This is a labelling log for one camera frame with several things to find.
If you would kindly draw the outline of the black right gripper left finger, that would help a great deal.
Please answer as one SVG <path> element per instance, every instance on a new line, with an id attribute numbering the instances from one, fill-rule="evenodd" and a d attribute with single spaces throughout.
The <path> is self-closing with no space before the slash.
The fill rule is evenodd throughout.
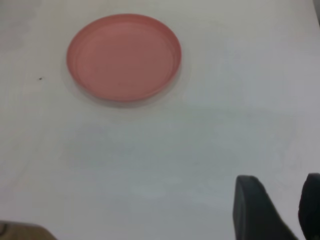
<path id="1" fill-rule="evenodd" d="M 232 216 L 236 240 L 297 239 L 255 176 L 236 178 Z"/>

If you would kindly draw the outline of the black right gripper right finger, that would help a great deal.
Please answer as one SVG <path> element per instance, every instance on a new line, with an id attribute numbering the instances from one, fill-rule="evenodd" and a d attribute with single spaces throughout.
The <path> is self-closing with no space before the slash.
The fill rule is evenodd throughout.
<path id="1" fill-rule="evenodd" d="M 310 173 L 303 184 L 298 220 L 306 240 L 320 239 L 320 174 Z"/>

